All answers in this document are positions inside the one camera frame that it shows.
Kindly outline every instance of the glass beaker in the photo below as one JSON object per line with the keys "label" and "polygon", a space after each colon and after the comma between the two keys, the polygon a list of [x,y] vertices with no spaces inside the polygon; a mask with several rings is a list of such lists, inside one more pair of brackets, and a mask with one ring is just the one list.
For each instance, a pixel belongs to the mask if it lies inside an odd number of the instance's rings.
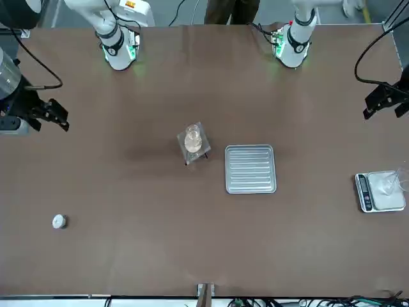
{"label": "glass beaker", "polygon": [[409,191],[409,170],[398,168],[384,177],[378,177],[371,183],[372,189],[377,189],[384,195],[391,195],[395,189]]}
{"label": "glass beaker", "polygon": [[200,128],[197,125],[191,125],[186,129],[185,147],[188,152],[194,154],[202,147],[202,138]]}

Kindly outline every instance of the table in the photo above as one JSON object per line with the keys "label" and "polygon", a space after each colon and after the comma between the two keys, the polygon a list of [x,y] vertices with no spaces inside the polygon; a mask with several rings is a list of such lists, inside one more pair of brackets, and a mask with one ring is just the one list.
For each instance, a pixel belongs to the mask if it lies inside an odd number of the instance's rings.
{"label": "table", "polygon": [[[92,31],[40,29],[27,46],[64,80],[44,91],[70,130],[1,138],[0,294],[328,296],[409,293],[408,210],[363,214],[358,172],[408,158],[407,118],[362,111],[353,66],[381,26],[318,26],[297,70],[246,26],[143,29],[115,72]],[[35,84],[53,83],[24,53]],[[393,83],[391,37],[362,62]],[[201,121],[212,150],[186,167],[176,135]],[[277,192],[230,195],[224,149],[271,144]],[[66,230],[51,226],[66,214]]]}

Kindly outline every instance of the pants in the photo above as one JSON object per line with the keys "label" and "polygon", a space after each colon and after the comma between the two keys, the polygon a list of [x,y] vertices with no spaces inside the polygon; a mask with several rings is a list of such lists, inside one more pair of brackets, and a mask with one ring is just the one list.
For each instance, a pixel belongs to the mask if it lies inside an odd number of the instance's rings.
{"label": "pants", "polygon": [[253,22],[260,0],[208,0],[204,24],[246,24]]}

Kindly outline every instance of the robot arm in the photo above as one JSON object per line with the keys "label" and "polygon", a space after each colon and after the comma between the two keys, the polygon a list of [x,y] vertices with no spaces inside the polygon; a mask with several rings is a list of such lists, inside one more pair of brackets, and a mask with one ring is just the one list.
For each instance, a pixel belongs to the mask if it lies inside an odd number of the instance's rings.
{"label": "robot arm", "polygon": [[115,70],[128,68],[139,50],[139,33],[127,26],[155,25],[150,5],[142,0],[65,0],[65,3],[94,27],[105,59]]}
{"label": "robot arm", "polygon": [[294,20],[279,29],[273,38],[273,54],[285,66],[296,68],[307,56],[311,35],[317,24],[316,8],[342,4],[350,11],[356,0],[291,0],[295,6]]}
{"label": "robot arm", "polygon": [[[40,0],[0,0],[0,22],[12,29],[32,29],[40,20],[41,10]],[[54,122],[67,131],[67,110],[54,99],[44,102],[37,94],[39,89],[55,86],[32,87],[21,74],[19,63],[0,48],[0,134],[27,134],[29,126],[40,131],[38,119]]]}

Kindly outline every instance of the ridged metal plate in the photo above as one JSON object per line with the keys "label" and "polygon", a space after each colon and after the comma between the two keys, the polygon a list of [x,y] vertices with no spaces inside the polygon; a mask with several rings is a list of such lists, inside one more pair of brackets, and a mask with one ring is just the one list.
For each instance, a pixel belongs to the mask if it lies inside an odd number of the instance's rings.
{"label": "ridged metal plate", "polygon": [[274,152],[270,145],[229,145],[224,152],[229,194],[274,193]]}

